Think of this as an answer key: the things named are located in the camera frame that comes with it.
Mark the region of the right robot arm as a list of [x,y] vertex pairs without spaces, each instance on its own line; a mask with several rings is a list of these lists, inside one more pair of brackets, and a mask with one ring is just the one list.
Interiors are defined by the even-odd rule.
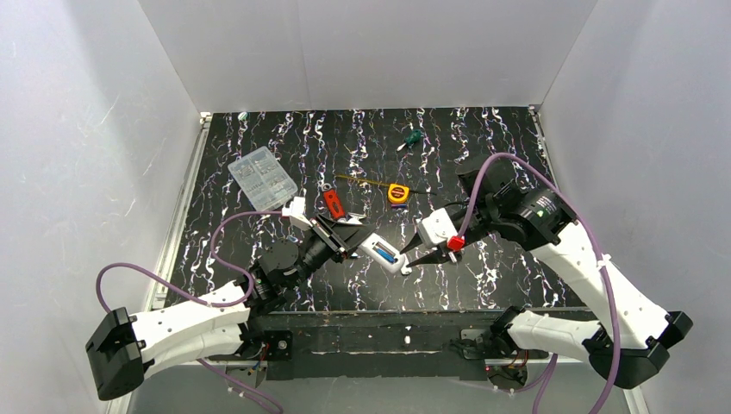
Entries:
[[467,246],[498,234],[552,269],[590,309],[590,321],[509,307],[480,336],[457,341],[465,357],[540,350],[589,364],[614,386],[632,389],[655,376],[693,322],[639,291],[596,246],[576,211],[549,185],[517,182],[516,157],[498,153],[457,168],[469,197],[460,211],[433,211],[406,249],[425,247],[416,265],[456,261]]

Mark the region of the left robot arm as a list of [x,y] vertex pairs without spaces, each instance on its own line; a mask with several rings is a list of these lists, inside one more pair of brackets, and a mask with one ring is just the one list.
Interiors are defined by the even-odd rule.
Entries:
[[239,354],[248,342],[265,339],[250,327],[251,317],[282,306],[283,289],[301,284],[330,260],[342,262],[375,231],[323,215],[304,227],[301,241],[273,243],[249,270],[202,297],[138,313],[105,304],[106,314],[85,345],[98,398],[120,398],[169,367]]

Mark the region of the white remote control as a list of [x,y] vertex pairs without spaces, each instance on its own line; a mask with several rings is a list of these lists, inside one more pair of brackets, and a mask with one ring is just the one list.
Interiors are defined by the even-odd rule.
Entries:
[[358,250],[373,259],[388,274],[409,276],[412,272],[406,254],[401,254],[394,246],[376,233],[370,234],[361,242],[358,245]]

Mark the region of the blue AAA battery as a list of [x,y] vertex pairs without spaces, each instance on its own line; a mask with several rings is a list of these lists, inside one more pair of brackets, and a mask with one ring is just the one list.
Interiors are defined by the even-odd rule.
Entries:
[[380,245],[376,245],[374,250],[387,262],[396,263],[397,257],[387,248],[383,248]]

